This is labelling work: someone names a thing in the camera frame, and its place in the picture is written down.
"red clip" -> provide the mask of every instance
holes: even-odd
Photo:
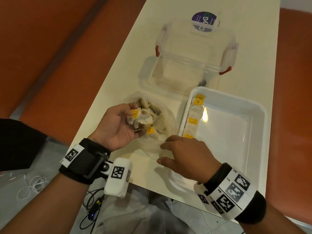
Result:
[[[219,72],[219,75],[223,75],[223,74],[229,72],[230,70],[232,70],[232,67],[231,67],[231,66],[229,66],[228,69],[227,69],[226,71],[224,71],[224,72]]]
[[[159,48],[159,46],[156,45],[156,47],[155,47],[156,57],[159,57],[159,56],[160,56],[160,53],[159,53],[159,51],[158,51],[158,48]]]

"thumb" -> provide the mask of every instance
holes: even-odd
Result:
[[[167,168],[170,168],[173,171],[175,171],[177,167],[175,161],[168,157],[160,157],[159,159],[157,159],[157,163]]]

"forearm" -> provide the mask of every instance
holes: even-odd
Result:
[[[267,203],[266,215],[260,223],[240,223],[246,234],[305,234],[297,225]]]
[[[58,174],[0,234],[68,234],[89,185]]]

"table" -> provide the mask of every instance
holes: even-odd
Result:
[[[197,12],[208,11],[221,17],[220,27],[232,29],[240,44],[233,70],[213,80],[209,87],[264,106],[269,115],[264,141],[268,155],[279,5],[280,0],[147,0],[71,147],[94,131],[107,108],[122,103],[138,90],[166,103],[179,125],[187,96],[166,91],[151,82],[157,62],[155,41],[163,24],[171,19],[191,20]],[[142,150],[136,150],[135,142],[112,153],[112,157],[117,156],[132,161],[131,183],[206,211],[195,193],[174,188],[167,178],[168,169],[152,161]],[[265,187],[266,176],[259,184],[262,194]]]

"plastic container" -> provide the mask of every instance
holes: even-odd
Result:
[[[199,120],[195,138],[205,142],[215,158],[236,167],[260,190],[266,187],[266,149],[263,144],[267,130],[267,112],[253,101],[225,94],[206,87],[195,88],[187,102],[178,135],[183,135],[192,98],[205,95],[204,113]],[[185,192],[194,192],[195,181],[169,171],[170,182]]]
[[[196,86],[205,86],[209,78],[234,66],[235,39],[231,30],[217,25],[171,20],[156,41],[156,56],[161,55],[153,74],[156,85],[186,95]]]

